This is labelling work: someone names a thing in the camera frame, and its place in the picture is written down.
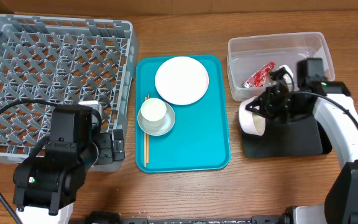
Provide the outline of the red snack wrapper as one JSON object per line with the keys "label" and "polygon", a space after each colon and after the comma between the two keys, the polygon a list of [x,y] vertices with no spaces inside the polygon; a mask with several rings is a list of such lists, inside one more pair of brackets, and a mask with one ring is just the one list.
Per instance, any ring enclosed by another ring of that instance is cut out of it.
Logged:
{"label": "red snack wrapper", "polygon": [[244,88],[262,87],[267,79],[268,74],[274,68],[275,62],[269,62],[255,72],[246,82]]}

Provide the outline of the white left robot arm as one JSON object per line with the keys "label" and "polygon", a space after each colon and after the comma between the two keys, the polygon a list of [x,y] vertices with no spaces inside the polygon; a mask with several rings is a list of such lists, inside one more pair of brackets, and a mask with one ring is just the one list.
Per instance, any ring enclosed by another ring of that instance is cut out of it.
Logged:
{"label": "white left robot arm", "polygon": [[59,105],[50,131],[13,175],[13,203],[22,223],[68,223],[89,171],[115,172],[125,159],[121,129],[102,129],[96,100]]}

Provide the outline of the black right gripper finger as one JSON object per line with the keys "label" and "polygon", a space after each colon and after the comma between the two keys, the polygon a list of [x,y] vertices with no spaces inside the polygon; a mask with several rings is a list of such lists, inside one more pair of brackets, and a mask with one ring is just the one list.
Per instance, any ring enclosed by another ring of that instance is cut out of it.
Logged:
{"label": "black right gripper finger", "polygon": [[279,67],[269,75],[275,83],[281,83],[288,88],[288,91],[293,91],[293,73],[289,67]]}
{"label": "black right gripper finger", "polygon": [[271,119],[268,107],[270,104],[270,97],[268,95],[259,95],[250,98],[250,102],[246,104],[246,110],[265,119]]}

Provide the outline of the pink bowl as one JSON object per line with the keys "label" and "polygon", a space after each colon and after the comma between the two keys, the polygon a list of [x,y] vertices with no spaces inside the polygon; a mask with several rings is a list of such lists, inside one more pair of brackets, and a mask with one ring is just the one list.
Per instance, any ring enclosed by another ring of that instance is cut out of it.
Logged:
{"label": "pink bowl", "polygon": [[265,118],[246,110],[246,106],[256,97],[249,98],[239,105],[239,125],[243,132],[255,136],[262,136],[265,132]]}

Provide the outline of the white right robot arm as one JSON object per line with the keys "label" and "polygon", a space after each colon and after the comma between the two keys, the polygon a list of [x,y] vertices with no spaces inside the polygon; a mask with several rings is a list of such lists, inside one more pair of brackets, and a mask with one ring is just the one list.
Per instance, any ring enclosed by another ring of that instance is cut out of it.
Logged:
{"label": "white right robot arm", "polygon": [[324,203],[294,206],[275,223],[358,223],[358,114],[343,82],[331,82],[320,58],[270,72],[259,96],[241,103],[239,124],[249,158],[310,156],[334,151],[341,172]]}

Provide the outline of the white tissue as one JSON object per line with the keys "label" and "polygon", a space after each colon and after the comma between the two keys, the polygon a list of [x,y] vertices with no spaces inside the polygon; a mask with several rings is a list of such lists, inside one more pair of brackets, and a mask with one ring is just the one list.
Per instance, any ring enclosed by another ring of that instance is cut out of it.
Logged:
{"label": "white tissue", "polygon": [[284,81],[287,84],[289,91],[293,91],[295,89],[293,73],[288,65],[279,66],[276,73],[276,80]]}

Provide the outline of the white paper cup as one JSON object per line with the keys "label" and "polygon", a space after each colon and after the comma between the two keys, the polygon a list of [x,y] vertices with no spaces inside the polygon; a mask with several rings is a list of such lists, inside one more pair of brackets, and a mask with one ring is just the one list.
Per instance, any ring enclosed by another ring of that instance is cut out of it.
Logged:
{"label": "white paper cup", "polygon": [[140,113],[147,126],[157,127],[163,123],[167,113],[167,106],[161,99],[148,98],[142,104]]}

